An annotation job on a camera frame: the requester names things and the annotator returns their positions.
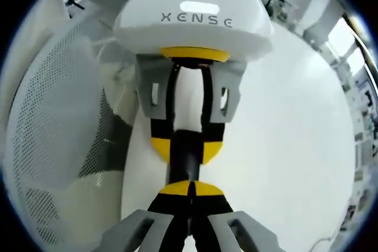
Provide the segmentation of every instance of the rectangular slot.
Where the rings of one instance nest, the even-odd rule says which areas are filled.
[[[239,247],[245,252],[258,251],[256,244],[253,242],[252,237],[248,234],[245,227],[239,220],[233,220],[229,226],[236,237]]]
[[[364,134],[363,134],[362,132],[360,132],[360,133],[354,135],[354,140],[355,140],[356,142],[358,142],[358,141],[362,141],[363,138],[364,138]]]
[[[137,227],[136,231],[134,232],[132,241],[128,243],[125,247],[124,252],[134,252],[138,251],[144,238],[147,235],[147,232],[154,224],[154,220],[146,218],[143,220]]]
[[[158,98],[159,98],[159,83],[153,83],[152,91],[151,91],[151,104],[153,106],[158,105]]]
[[[220,112],[223,114],[223,116],[226,116],[227,114],[227,107],[229,104],[229,96],[230,92],[227,88],[222,88],[222,97],[220,99]]]

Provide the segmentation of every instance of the white surface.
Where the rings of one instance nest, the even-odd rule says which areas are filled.
[[[186,1],[217,5],[219,13],[185,12],[180,5]],[[170,14],[169,20],[163,14]],[[260,0],[129,0],[114,32],[135,54],[159,54],[164,47],[204,47],[249,61],[270,51],[273,31]]]
[[[341,225],[354,179],[353,124],[329,65],[298,37],[274,26],[274,50],[248,65],[223,148],[201,168],[200,179],[221,188],[234,210],[246,211],[275,232],[286,252],[304,252]],[[167,166],[149,135],[149,120],[139,110],[126,162],[122,218],[148,208],[165,185]],[[327,251],[325,246],[316,251]]]

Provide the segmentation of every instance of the white table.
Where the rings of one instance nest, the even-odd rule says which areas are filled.
[[[274,50],[248,65],[223,148],[201,168],[200,179],[221,188],[235,211],[246,211],[275,232],[286,252],[307,252],[334,234],[346,212],[354,178],[353,124],[331,67],[297,36],[273,25]],[[181,118],[193,123],[188,113],[200,110],[201,77],[181,79],[179,89],[191,96],[184,98],[191,107]],[[165,185],[167,165],[149,137],[149,120],[139,110],[126,161],[122,218],[147,209]],[[195,251],[188,242],[184,250]],[[313,251],[329,246],[321,243]]]

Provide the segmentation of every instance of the wall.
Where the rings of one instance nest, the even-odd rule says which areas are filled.
[[[369,80],[369,76],[367,75],[365,68],[362,68],[353,76],[353,79],[356,81],[357,87],[360,87],[365,81]]]
[[[344,11],[338,0],[330,0],[319,21],[304,32],[304,38],[314,40],[317,46],[323,45]]]

